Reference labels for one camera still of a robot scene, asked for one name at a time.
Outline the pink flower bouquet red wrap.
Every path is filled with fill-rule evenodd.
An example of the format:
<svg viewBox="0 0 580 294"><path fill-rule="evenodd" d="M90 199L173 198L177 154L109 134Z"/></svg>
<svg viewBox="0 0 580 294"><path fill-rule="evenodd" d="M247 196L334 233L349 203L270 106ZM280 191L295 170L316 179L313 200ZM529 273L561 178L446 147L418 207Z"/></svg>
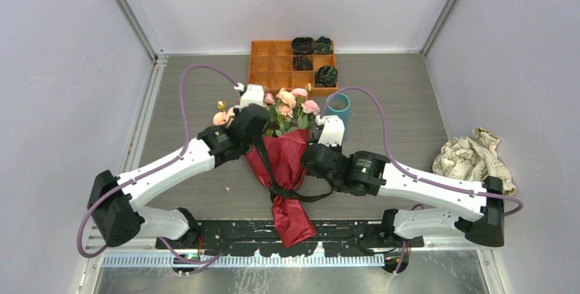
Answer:
<svg viewBox="0 0 580 294"><path fill-rule="evenodd" d="M306 150L308 127L319 114L318 104L310 99L311 85L292 90L280 89L266 93L264 107L270 115L271 126L263 139L277 185L295 191L304 181L306 171L300 159ZM301 201L271 193L272 217L284 248L303 242L316 233Z"/></svg>

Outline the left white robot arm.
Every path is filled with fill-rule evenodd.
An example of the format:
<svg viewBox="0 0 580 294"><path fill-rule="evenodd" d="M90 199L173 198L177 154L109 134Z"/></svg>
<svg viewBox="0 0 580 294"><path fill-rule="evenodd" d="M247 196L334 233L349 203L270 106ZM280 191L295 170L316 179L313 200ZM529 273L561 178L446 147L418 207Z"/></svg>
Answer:
<svg viewBox="0 0 580 294"><path fill-rule="evenodd" d="M95 178L88 211L105 245L128 243L136 236L163 237L191 248L200 237L193 215L184 208L163 210L147 204L183 181L247 154L262 136L269 112L251 104L236 112L229 126L210 126L179 148L148 165L114 176Z"/></svg>

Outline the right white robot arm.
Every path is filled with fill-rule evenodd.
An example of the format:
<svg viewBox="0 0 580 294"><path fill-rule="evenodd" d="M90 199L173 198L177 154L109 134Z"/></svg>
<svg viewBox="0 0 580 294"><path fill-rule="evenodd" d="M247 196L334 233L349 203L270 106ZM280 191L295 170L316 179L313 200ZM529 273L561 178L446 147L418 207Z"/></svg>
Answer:
<svg viewBox="0 0 580 294"><path fill-rule="evenodd" d="M424 209L386 210L380 238L387 246L422 236L464 235L471 243L499 248L504 241L503 181L461 181L395 165L387 156L339 148L309 146L301 158L307 172L335 190L353 196L388 196L413 200Z"/></svg>

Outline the teal vase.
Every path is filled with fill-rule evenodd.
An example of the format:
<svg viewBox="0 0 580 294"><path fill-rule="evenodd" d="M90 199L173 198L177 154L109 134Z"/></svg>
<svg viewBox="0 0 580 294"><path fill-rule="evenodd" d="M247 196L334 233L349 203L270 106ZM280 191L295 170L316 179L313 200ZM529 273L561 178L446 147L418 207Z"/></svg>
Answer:
<svg viewBox="0 0 580 294"><path fill-rule="evenodd" d="M333 98L328 96L326 99L326 106L328 107L326 115L336 115L343 121L345 127L343 142L345 142L350 131L351 101L349 97L344 93L336 94Z"/></svg>

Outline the orange compartment tray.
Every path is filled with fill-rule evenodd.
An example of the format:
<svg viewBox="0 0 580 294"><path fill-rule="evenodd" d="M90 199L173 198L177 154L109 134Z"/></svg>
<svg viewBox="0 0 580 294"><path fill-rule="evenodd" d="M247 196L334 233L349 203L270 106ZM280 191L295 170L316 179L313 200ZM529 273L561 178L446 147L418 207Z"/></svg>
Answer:
<svg viewBox="0 0 580 294"><path fill-rule="evenodd" d="M312 85L313 96L328 96L339 88L316 88L315 73L324 65L338 70L334 51L332 55L294 55L292 40L254 40L250 49L248 82L262 85L272 94L280 89L292 90Z"/></svg>

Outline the dark green rolled sock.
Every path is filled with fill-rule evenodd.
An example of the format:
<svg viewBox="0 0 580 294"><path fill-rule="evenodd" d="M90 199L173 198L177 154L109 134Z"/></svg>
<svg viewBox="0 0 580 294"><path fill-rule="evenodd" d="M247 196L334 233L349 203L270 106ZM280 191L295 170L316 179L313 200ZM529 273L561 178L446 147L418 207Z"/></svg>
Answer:
<svg viewBox="0 0 580 294"><path fill-rule="evenodd" d="M315 73L316 88L334 88L337 86L338 70L331 65L324 65Z"/></svg>

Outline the black rolled sock top left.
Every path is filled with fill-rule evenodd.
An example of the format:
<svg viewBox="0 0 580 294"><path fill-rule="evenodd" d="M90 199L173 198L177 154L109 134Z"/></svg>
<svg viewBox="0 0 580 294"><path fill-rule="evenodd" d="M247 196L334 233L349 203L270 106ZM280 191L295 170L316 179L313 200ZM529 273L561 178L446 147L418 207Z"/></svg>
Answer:
<svg viewBox="0 0 580 294"><path fill-rule="evenodd" d="M294 55L312 55L317 43L312 37L297 37L291 41L291 49Z"/></svg>

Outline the dark teal rolled sock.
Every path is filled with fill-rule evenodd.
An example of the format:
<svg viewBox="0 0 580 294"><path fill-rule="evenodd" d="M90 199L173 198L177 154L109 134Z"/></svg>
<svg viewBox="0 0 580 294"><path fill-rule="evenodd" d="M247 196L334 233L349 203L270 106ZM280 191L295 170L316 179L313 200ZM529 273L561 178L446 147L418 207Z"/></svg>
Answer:
<svg viewBox="0 0 580 294"><path fill-rule="evenodd" d="M333 41L328 36L320 36L315 41L316 46L314 54L316 55L332 55L333 54Z"/></svg>

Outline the crumpled printed cloth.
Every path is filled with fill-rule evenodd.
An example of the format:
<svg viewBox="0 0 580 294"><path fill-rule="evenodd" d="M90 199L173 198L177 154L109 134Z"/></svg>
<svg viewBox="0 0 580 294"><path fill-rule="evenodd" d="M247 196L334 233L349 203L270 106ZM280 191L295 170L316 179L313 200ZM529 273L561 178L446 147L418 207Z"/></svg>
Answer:
<svg viewBox="0 0 580 294"><path fill-rule="evenodd" d="M507 196L516 193L512 174L498 158L500 138L477 127L468 136L453 137L447 141L432 164L433 173L456 180L482 181L487 176L503 181Z"/></svg>

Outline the small electronics board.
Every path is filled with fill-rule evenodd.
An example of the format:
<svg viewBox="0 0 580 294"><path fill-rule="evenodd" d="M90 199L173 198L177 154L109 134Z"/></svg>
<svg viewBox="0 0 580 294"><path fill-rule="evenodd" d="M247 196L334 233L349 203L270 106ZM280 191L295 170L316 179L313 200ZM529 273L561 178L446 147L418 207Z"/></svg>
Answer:
<svg viewBox="0 0 580 294"><path fill-rule="evenodd" d="M178 257L174 257L173 263L175 265L200 265L202 264L202 261L197 254L184 253L179 254Z"/></svg>

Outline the perforated metal rail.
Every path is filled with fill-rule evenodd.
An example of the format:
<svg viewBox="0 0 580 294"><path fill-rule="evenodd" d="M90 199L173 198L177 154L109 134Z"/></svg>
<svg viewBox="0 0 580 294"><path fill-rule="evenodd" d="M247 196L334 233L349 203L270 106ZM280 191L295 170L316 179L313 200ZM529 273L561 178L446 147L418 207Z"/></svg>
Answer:
<svg viewBox="0 0 580 294"><path fill-rule="evenodd" d="M193 267L179 261L169 252L153 253L110 253L103 257L102 267ZM281 257L274 254L261 256L223 256L212 267L383 267L384 257L373 256L335 256L325 257L322 253L310 256Z"/></svg>

